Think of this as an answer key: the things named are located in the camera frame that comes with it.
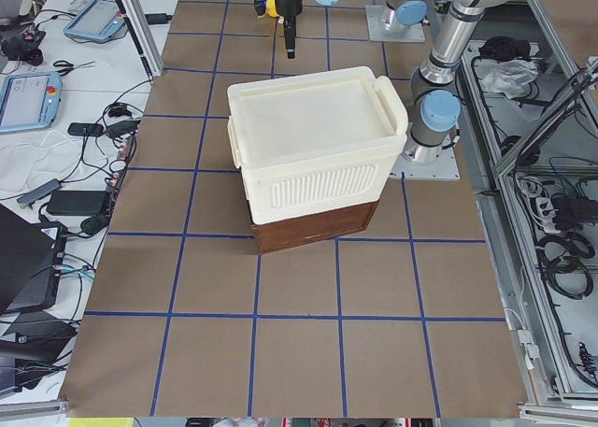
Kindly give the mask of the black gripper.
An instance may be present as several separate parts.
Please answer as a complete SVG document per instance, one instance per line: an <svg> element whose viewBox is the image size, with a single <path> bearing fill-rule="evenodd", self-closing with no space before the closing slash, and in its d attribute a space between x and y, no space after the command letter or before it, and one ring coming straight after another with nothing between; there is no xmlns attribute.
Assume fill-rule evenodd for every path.
<svg viewBox="0 0 598 427"><path fill-rule="evenodd" d="M296 55L296 16L302 12L302 0L275 0L279 16L284 17L283 35L288 59Z"/></svg>

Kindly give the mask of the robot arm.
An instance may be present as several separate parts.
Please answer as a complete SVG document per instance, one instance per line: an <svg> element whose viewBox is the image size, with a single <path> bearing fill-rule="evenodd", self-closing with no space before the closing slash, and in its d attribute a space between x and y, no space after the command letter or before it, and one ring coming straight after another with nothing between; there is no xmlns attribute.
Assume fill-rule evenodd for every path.
<svg viewBox="0 0 598 427"><path fill-rule="evenodd" d="M398 4L388 0L381 21L387 32L398 32L422 22L426 17L427 5L421 0L408 0Z"/></svg>
<svg viewBox="0 0 598 427"><path fill-rule="evenodd" d="M264 6L267 0L254 0ZM277 14L283 18L287 56L295 57L296 17L303 10L303 0L274 0ZM339 0L315 0L333 6ZM431 164L440 151L449 131L460 116L461 106L446 87L455 79L455 70L478 22L489 7L508 0L435 0L448 2L445 17L429 57L411 79L414 107L419 116L412 125L404 155L416 164Z"/></svg>

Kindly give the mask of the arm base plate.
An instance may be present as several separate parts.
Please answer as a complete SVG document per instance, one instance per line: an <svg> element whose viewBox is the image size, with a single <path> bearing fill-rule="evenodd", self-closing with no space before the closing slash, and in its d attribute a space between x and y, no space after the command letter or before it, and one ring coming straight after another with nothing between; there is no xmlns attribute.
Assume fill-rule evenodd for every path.
<svg viewBox="0 0 598 427"><path fill-rule="evenodd" d="M406 2L392 8L368 5L365 7L370 41L395 43L423 43L422 22L426 10L420 1Z"/></svg>
<svg viewBox="0 0 598 427"><path fill-rule="evenodd" d="M446 132L443 142L436 147L427 148L418 144L411 135L413 122L407 127L407 142L403 152L397 157L390 179L410 180L442 180L456 181L460 179L453 138Z"/></svg>

